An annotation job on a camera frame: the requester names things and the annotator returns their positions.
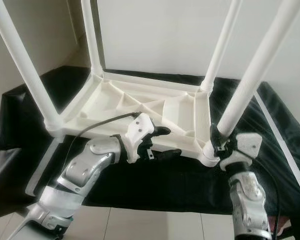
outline black cloth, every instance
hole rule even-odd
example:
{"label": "black cloth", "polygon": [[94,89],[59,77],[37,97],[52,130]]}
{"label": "black cloth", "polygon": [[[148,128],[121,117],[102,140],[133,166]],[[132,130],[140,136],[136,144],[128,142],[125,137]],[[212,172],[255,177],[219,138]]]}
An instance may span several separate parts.
{"label": "black cloth", "polygon": [[[153,74],[108,70],[150,79],[200,85],[202,76]],[[41,79],[59,113],[84,85],[88,68],[63,66],[44,74]],[[210,97],[211,119],[218,123],[239,81],[217,78]],[[286,141],[300,169],[300,125],[270,85],[263,82],[258,93]],[[274,137],[257,101],[253,98],[240,119],[236,131],[257,132],[263,142],[258,159],[276,177],[281,197],[281,214],[300,216],[300,187]],[[54,181],[61,172],[73,136],[66,136],[47,166],[36,189]],[[0,108],[0,150],[21,148],[14,161],[0,175],[0,216],[36,201],[25,194],[25,187],[46,152],[52,137],[47,133],[43,117],[25,85],[2,95]],[[80,153],[87,141],[79,138],[69,160]],[[266,192],[266,210],[276,214],[274,186],[257,164],[251,167]],[[217,165],[203,166],[198,160],[179,157],[162,162],[115,164],[100,175],[84,202],[88,206],[129,209],[231,214],[232,204],[226,173]]]}

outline metal bracket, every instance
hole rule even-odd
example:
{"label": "metal bracket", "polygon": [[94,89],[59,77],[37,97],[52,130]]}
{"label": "metal bracket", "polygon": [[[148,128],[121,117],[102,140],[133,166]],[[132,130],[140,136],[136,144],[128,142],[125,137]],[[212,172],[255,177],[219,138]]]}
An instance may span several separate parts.
{"label": "metal bracket", "polygon": [[120,142],[115,137],[97,137],[88,141],[81,154],[62,171],[57,182],[81,196],[87,196],[101,171],[119,162]]}
{"label": "metal bracket", "polygon": [[[57,216],[53,212],[50,212],[48,209],[46,209],[44,206],[37,203],[30,210],[21,225],[11,234],[8,240],[24,239],[21,238],[21,236],[23,236],[24,234],[30,234],[29,237],[31,237],[32,232],[34,232],[34,234],[36,235],[40,235],[42,239],[59,239],[60,236],[65,233],[72,220],[72,218]],[[45,229],[43,232],[46,233],[41,235],[39,233],[36,233],[37,231],[31,230],[31,228],[29,228],[29,224],[31,222],[37,223],[37,227],[39,229]]]}
{"label": "metal bracket", "polygon": [[267,231],[266,193],[253,172],[241,172],[229,179],[233,204],[234,235],[255,235],[272,239]]}

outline white plastic connector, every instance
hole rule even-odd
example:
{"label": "white plastic connector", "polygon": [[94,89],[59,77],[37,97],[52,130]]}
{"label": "white plastic connector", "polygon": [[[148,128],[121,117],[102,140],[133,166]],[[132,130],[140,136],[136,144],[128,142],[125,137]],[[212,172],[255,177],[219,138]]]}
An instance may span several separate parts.
{"label": "white plastic connector", "polygon": [[132,123],[128,126],[127,133],[121,138],[127,153],[127,162],[132,164],[137,161],[139,155],[137,153],[142,139],[152,134],[155,130],[149,115],[141,113]]}
{"label": "white plastic connector", "polygon": [[209,168],[214,167],[220,161],[219,157],[215,157],[215,150],[210,140],[205,144],[202,155],[199,156],[198,160]]}
{"label": "white plastic connector", "polygon": [[249,155],[253,159],[258,156],[262,143],[262,136],[251,132],[238,134],[235,138],[237,140],[237,148],[240,151]]}

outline white vertical post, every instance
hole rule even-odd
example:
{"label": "white vertical post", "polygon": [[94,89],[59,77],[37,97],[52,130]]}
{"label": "white vertical post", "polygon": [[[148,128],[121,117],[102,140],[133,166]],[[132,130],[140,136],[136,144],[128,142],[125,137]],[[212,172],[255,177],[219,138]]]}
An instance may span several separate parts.
{"label": "white vertical post", "polygon": [[85,34],[86,34],[86,41],[88,44],[88,50],[89,50],[90,61],[91,61],[91,73],[96,76],[103,77],[104,71],[102,69],[102,66],[100,64],[100,59],[99,59],[97,38],[96,38],[95,25],[94,25],[90,0],[81,0],[81,6],[82,6]]}
{"label": "white vertical post", "polygon": [[15,65],[19,69],[24,82],[41,114],[44,117],[46,129],[54,137],[62,137],[63,120],[57,113],[41,79],[22,43],[20,36],[12,22],[7,8],[0,0],[0,34],[7,49],[9,50]]}
{"label": "white vertical post", "polygon": [[[242,117],[299,11],[300,0],[282,1],[270,28],[217,125],[219,132],[225,138],[230,136]],[[210,141],[203,148],[201,162],[209,167],[218,163]]]}
{"label": "white vertical post", "polygon": [[211,93],[214,88],[214,81],[217,76],[221,61],[224,57],[231,33],[234,29],[242,0],[232,0],[227,16],[224,20],[224,24],[216,43],[208,70],[201,83],[201,90],[206,93]]}

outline wire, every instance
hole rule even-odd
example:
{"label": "wire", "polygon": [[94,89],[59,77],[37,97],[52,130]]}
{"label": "wire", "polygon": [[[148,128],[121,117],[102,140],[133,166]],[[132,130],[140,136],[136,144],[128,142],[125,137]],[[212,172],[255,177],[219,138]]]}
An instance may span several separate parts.
{"label": "wire", "polygon": [[119,120],[119,119],[124,119],[124,118],[130,117],[130,116],[136,118],[136,117],[139,116],[139,115],[140,115],[140,112],[130,112],[130,113],[126,113],[126,114],[123,114],[123,115],[115,116],[115,117],[113,117],[113,118],[109,118],[109,119],[107,119],[107,120],[104,120],[104,121],[95,123],[95,124],[93,124],[93,125],[91,125],[91,126],[88,126],[88,127],[85,128],[85,129],[83,129],[83,130],[82,130],[81,132],[79,132],[78,135],[76,135],[76,136],[74,137],[74,139],[72,140],[72,142],[71,142],[71,144],[70,144],[70,146],[69,146],[68,152],[66,153],[66,156],[65,156],[65,159],[64,159],[64,163],[63,163],[61,172],[62,172],[62,171],[64,170],[64,168],[65,168],[65,164],[66,164],[66,162],[67,162],[67,159],[68,159],[68,156],[69,156],[69,153],[70,153],[70,150],[71,150],[72,145],[74,144],[75,140],[76,140],[77,138],[79,138],[82,134],[84,134],[85,132],[89,131],[90,129],[94,129],[94,128],[99,127],[99,126],[101,126],[101,125],[108,124],[108,123],[111,123],[111,122],[113,122],[113,121],[116,121],[116,120]]}
{"label": "wire", "polygon": [[257,159],[250,157],[248,154],[244,153],[243,151],[236,149],[236,151],[238,151],[239,153],[241,153],[242,155],[245,155],[246,157],[248,157],[249,159],[251,159],[252,161],[258,163],[264,170],[265,172],[269,175],[269,177],[272,180],[272,183],[274,185],[275,188],[275,194],[276,194],[276,216],[275,216],[275,222],[274,222],[274,229],[273,229],[273,236],[272,239],[273,240],[277,240],[277,235],[278,235],[278,225],[279,225],[279,218],[280,218],[280,214],[281,214],[281,201],[280,201],[280,195],[279,195],[279,187],[278,187],[278,183],[275,179],[275,177],[271,174],[271,172]]}

